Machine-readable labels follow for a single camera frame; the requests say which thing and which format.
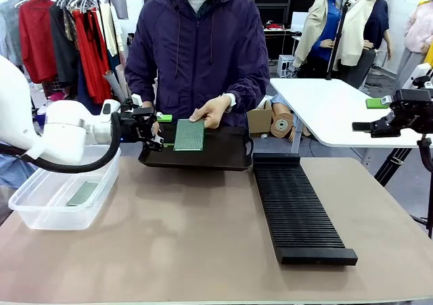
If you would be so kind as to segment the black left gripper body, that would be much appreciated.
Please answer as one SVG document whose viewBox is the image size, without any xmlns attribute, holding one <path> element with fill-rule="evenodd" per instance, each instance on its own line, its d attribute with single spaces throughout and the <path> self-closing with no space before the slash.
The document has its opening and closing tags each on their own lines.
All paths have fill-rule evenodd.
<svg viewBox="0 0 433 305">
<path fill-rule="evenodd" d="M 145 143 L 156 137 L 154 123 L 157 122 L 157 117 L 153 107 L 121 112 L 119 118 L 121 143 Z"/>
</svg>

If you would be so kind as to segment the person's left hand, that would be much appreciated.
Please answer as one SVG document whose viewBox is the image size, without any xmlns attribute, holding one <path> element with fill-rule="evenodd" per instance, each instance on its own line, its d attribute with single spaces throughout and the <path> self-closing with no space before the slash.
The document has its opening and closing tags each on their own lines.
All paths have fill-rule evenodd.
<svg viewBox="0 0 433 305">
<path fill-rule="evenodd" d="M 229 96 L 220 96 L 207 101 L 200 109 L 195 109 L 189 117 L 190 122 L 204 121 L 204 128 L 216 129 L 226 109 L 231 106 Z"/>
</svg>

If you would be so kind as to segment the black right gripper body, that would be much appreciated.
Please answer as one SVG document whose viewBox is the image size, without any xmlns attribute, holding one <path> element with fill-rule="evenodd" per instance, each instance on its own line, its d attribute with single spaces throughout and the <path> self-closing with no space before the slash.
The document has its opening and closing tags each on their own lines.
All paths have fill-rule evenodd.
<svg viewBox="0 0 433 305">
<path fill-rule="evenodd" d="M 390 104 L 393 128 L 432 131 L 432 90 L 397 90 Z"/>
</svg>

